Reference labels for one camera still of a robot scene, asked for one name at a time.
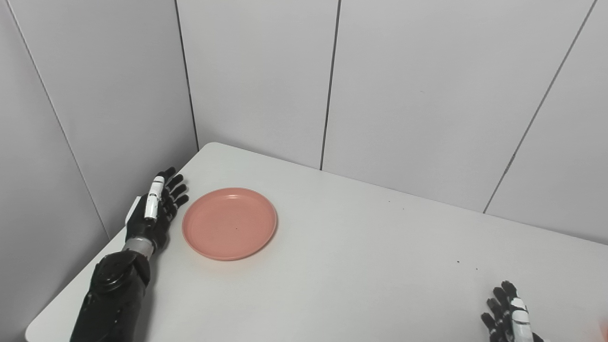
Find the robotic hand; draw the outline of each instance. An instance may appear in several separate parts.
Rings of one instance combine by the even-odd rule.
[[[530,328],[528,308],[517,296],[517,289],[509,281],[494,288],[494,296],[486,302],[494,314],[482,314],[482,321],[490,332],[490,342],[543,342]]]
[[[122,251],[96,266],[80,308],[71,342],[129,342],[150,282],[149,259],[167,244],[169,225],[188,201],[186,185],[174,167],[159,172],[150,191],[133,202],[126,218]]]

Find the black fingertip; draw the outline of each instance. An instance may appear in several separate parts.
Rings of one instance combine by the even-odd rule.
[[[181,174],[173,177],[173,179],[167,183],[166,188],[168,188],[169,190],[172,190],[176,185],[178,185],[179,183],[181,183],[181,181],[184,180],[184,176],[182,176]]]
[[[496,322],[494,322],[494,318],[492,318],[492,316],[487,312],[482,313],[482,321],[490,330],[496,327]]]
[[[509,301],[507,301],[506,293],[502,288],[495,287],[494,291],[492,292],[494,293],[494,296],[496,297],[496,299],[498,299],[498,302],[500,303],[500,305],[503,306],[504,309],[509,307]]]
[[[536,335],[535,333],[532,333],[532,340],[534,342],[545,342],[545,340],[543,340],[539,335]]]
[[[171,191],[171,197],[173,197],[173,199],[175,200],[175,198],[186,192],[186,190],[188,190],[186,184],[180,184],[178,187],[173,189],[173,191]]]
[[[510,281],[503,281],[501,286],[506,292],[507,296],[509,296],[510,298],[517,297],[517,289],[515,288],[515,285],[513,285]]]
[[[175,200],[174,204],[176,207],[181,207],[182,205],[184,205],[184,203],[188,202],[188,200],[190,199],[190,197],[188,197],[188,195],[183,195],[178,197],[177,200]]]
[[[175,168],[173,166],[171,166],[170,168],[168,168],[165,171],[165,179],[169,179],[171,177],[173,177],[173,175],[176,173],[177,171],[175,170]]]
[[[486,301],[486,304],[488,305],[490,310],[492,310],[492,313],[494,314],[494,317],[496,319],[498,319],[499,317],[502,317],[502,311],[500,309],[500,304],[498,303],[496,298],[488,299],[488,301]]]

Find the tabletop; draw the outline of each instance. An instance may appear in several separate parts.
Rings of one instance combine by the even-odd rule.
[[[181,208],[136,341],[488,341],[480,320],[503,280],[551,342],[603,342],[608,246],[211,143],[181,170],[191,198],[245,187],[278,214],[253,256],[217,261],[182,236]],[[94,265],[32,321],[28,342],[68,341]]]

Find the robotic arm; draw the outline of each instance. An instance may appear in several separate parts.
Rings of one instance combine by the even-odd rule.
[[[169,225],[188,201],[186,185],[174,167],[159,172],[150,191],[133,202],[126,218],[122,251],[96,266],[80,308],[71,342],[130,342],[150,282],[152,254],[167,244]]]

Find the panel seam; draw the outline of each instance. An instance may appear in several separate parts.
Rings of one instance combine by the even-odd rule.
[[[334,79],[334,62],[336,61],[336,45],[338,41],[338,26],[340,24],[340,8],[342,7],[342,0],[338,0],[338,6],[336,10],[336,30],[334,31],[334,47],[331,52],[331,68],[330,68],[330,85],[327,91],[327,107],[325,108],[325,125],[323,126],[323,143],[321,145],[321,163],[319,170],[323,170],[323,160],[325,158],[325,140],[327,137],[327,123],[330,118],[330,101],[331,101],[331,85]]]
[[[78,169],[78,173],[80,174],[82,182],[85,184],[85,188],[86,188],[87,194],[89,194],[89,198],[91,199],[91,203],[93,204],[93,208],[95,209],[95,213],[97,214],[97,218],[99,219],[99,223],[101,223],[103,231],[106,233],[106,236],[107,236],[108,242],[109,242],[111,240],[110,234],[109,234],[108,230],[106,229],[105,225],[103,224],[103,220],[102,220],[101,215],[99,214],[99,210],[97,209],[97,205],[95,205],[95,201],[93,200],[93,196],[91,194],[91,190],[89,189],[88,184],[86,184],[85,176],[82,174],[82,170],[80,168],[80,165],[78,165],[78,161],[76,160],[76,155],[74,154],[72,146],[70,145],[70,142],[67,139],[67,135],[66,135],[65,130],[63,129],[63,126],[61,124],[61,120],[59,120],[59,116],[57,115],[57,111],[55,110],[55,105],[53,104],[53,101],[50,99],[49,92],[46,89],[46,85],[44,84],[44,81],[42,80],[42,75],[40,74],[40,70],[38,70],[38,66],[36,65],[36,62],[34,61],[34,58],[32,56],[32,51],[30,51],[30,47],[27,45],[26,38],[23,35],[23,31],[21,30],[21,26],[19,25],[19,22],[17,22],[17,17],[15,15],[15,12],[13,11],[13,7],[10,5],[9,0],[5,0],[5,2],[6,2],[6,4],[9,7],[10,14],[13,17],[13,21],[15,22],[15,25],[17,26],[17,31],[19,32],[19,35],[21,36],[21,41],[23,41],[23,45],[26,47],[26,51],[27,51],[27,54],[28,54],[28,56],[30,58],[30,61],[32,62],[34,70],[36,70],[36,75],[38,76],[38,80],[40,81],[40,84],[42,85],[42,88],[44,90],[44,94],[45,94],[47,100],[49,101],[49,105],[50,105],[50,107],[51,107],[51,109],[53,111],[53,114],[55,115],[55,119],[57,120],[57,123],[59,124],[59,128],[61,130],[61,134],[63,134],[63,138],[66,141],[67,148],[69,149],[70,154],[72,155],[72,159],[74,160],[74,164],[76,164],[76,168]]]
[[[553,75],[553,78],[551,79],[551,82],[549,83],[549,87],[545,91],[545,94],[543,95],[541,102],[538,104],[538,107],[536,107],[536,111],[534,112],[534,115],[532,115],[532,119],[530,120],[530,123],[526,127],[526,130],[523,132],[523,136],[519,140],[519,143],[517,144],[517,147],[515,148],[515,151],[513,152],[513,155],[511,156],[509,163],[506,165],[505,171],[502,173],[502,176],[500,176],[498,184],[496,184],[496,187],[494,188],[494,191],[492,192],[492,195],[490,196],[490,199],[488,200],[488,203],[486,204],[486,207],[483,210],[484,214],[486,213],[486,211],[488,211],[490,203],[492,203],[492,200],[494,199],[494,196],[496,195],[498,188],[502,184],[502,181],[505,179],[506,173],[509,171],[509,168],[513,164],[513,161],[515,160],[517,152],[519,152],[519,149],[522,146],[523,140],[526,138],[526,135],[528,134],[530,127],[532,127],[532,124],[534,123],[534,120],[536,119],[538,112],[541,110],[542,105],[545,103],[545,99],[547,99],[547,95],[551,91],[553,84],[555,83],[555,80],[557,79],[559,73],[562,71],[562,68],[564,67],[566,59],[568,59],[568,56],[570,55],[570,52],[572,51],[572,48],[574,47],[576,40],[581,35],[582,29],[583,29],[583,27],[585,27],[585,24],[587,24],[587,20],[589,19],[589,16],[591,15],[591,12],[593,11],[593,8],[595,7],[595,4],[597,2],[598,2],[598,0],[593,0],[593,3],[591,4],[591,8],[589,8],[589,11],[587,11],[587,15],[583,19],[581,26],[579,27],[578,31],[576,32],[576,35],[574,36],[572,43],[570,43],[570,46],[568,47],[568,51],[566,52],[566,54],[564,55],[564,58],[562,59],[561,63],[559,64],[559,67],[558,67],[557,71],[555,72],[555,75]]]
[[[182,48],[182,59],[184,61],[184,72],[186,74],[186,85],[188,87],[188,100],[190,101],[190,114],[192,115],[192,125],[194,126],[194,139],[196,140],[196,151],[200,151],[201,148],[198,142],[198,131],[196,129],[196,119],[194,117],[194,106],[192,105],[192,93],[190,92],[190,77],[188,76],[188,64],[186,63],[186,53],[184,49],[184,37],[182,36],[182,22],[179,19],[179,7],[178,0],[174,0],[175,3],[175,15],[178,20],[178,31],[179,31],[179,44]]]

